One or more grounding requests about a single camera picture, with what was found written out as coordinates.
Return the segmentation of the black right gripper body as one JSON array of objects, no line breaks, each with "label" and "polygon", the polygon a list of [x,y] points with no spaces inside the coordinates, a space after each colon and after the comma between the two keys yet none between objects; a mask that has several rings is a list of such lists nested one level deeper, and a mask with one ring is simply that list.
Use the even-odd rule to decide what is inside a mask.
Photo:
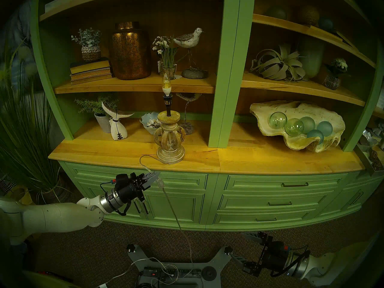
[{"label": "black right gripper body", "polygon": [[280,272],[286,265],[287,259],[293,249],[282,241],[272,241],[268,246],[263,246],[261,254],[261,268],[272,272]]}]

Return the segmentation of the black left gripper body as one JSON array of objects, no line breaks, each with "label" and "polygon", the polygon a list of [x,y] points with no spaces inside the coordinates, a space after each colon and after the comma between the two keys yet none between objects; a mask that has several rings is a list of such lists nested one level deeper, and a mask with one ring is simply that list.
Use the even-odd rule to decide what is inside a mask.
[{"label": "black left gripper body", "polygon": [[118,174],[116,176],[116,194],[122,202],[129,202],[135,198],[144,200],[142,191],[148,189],[145,187],[146,180],[143,180],[145,174]]}]

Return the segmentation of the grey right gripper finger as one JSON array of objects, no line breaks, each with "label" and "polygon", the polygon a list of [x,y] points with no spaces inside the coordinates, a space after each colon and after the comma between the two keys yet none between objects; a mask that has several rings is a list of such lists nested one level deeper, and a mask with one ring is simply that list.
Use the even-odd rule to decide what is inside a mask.
[{"label": "grey right gripper finger", "polygon": [[230,255],[235,264],[243,272],[250,274],[252,276],[259,276],[262,270],[261,265],[254,261],[248,261],[240,256],[231,254]]},{"label": "grey right gripper finger", "polygon": [[261,246],[268,246],[272,242],[272,236],[269,236],[267,233],[261,231],[243,232],[241,235],[248,240],[260,244]]}]

